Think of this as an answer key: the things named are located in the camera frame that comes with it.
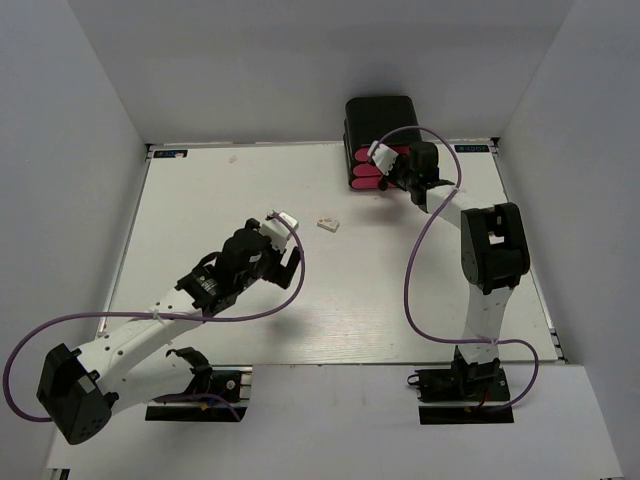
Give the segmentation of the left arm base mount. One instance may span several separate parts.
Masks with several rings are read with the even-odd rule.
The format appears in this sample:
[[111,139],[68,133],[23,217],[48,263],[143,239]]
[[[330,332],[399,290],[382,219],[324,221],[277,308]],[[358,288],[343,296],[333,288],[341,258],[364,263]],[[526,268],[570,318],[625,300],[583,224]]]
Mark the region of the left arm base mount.
[[250,367],[214,367],[192,347],[170,349],[166,357],[185,361],[192,378],[174,399],[149,403],[146,421],[236,423],[244,418],[250,399]]

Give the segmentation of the pink top drawer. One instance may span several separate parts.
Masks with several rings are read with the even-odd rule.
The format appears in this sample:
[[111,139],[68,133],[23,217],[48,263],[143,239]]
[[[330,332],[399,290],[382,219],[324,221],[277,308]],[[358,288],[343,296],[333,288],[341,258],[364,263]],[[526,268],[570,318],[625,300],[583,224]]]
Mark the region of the pink top drawer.
[[[392,146],[391,149],[394,150],[395,152],[397,152],[398,154],[402,154],[402,155],[408,155],[409,154],[409,147],[408,146]],[[354,159],[357,162],[360,162],[360,163],[367,163],[368,162],[368,151],[369,151],[369,148],[360,148],[360,149],[358,149],[354,154]]]

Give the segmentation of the white eraser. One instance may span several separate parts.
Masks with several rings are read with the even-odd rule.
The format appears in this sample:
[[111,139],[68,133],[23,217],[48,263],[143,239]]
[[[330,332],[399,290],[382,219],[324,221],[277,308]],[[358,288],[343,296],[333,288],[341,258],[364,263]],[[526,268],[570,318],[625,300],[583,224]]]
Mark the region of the white eraser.
[[317,220],[316,225],[318,228],[336,233],[339,229],[340,222],[332,217],[321,217]]

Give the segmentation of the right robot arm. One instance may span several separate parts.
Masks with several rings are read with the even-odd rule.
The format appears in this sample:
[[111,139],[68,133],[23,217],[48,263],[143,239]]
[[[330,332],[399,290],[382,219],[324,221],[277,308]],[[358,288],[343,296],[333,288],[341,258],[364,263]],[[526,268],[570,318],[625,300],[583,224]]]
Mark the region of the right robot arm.
[[460,232],[461,268],[469,284],[462,339],[455,343],[451,384],[461,397],[484,391],[499,369],[498,342],[506,306],[530,269],[530,255],[519,207],[512,202],[481,201],[455,182],[440,177],[439,151],[419,141],[406,154],[381,144],[372,146],[372,163],[411,201]]

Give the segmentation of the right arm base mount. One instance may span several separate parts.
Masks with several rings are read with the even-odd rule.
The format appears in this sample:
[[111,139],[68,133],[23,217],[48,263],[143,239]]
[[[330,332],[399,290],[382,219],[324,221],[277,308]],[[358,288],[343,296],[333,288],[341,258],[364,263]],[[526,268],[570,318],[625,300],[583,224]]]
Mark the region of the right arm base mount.
[[418,397],[419,421],[423,426],[513,424],[506,374],[502,368],[489,382],[463,393],[450,369],[420,369],[407,377],[407,385]]

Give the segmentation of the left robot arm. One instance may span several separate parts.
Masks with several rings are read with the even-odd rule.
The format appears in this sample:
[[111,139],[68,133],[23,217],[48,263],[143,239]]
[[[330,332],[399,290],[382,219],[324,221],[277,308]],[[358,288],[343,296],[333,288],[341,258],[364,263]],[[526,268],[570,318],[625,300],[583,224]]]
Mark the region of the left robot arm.
[[286,289],[304,274],[299,222],[285,212],[249,219],[222,249],[203,257],[161,300],[126,323],[76,348],[64,344],[45,357],[37,398],[70,445],[88,441],[117,413],[137,404],[231,404],[228,381],[177,337],[223,312],[257,281]]

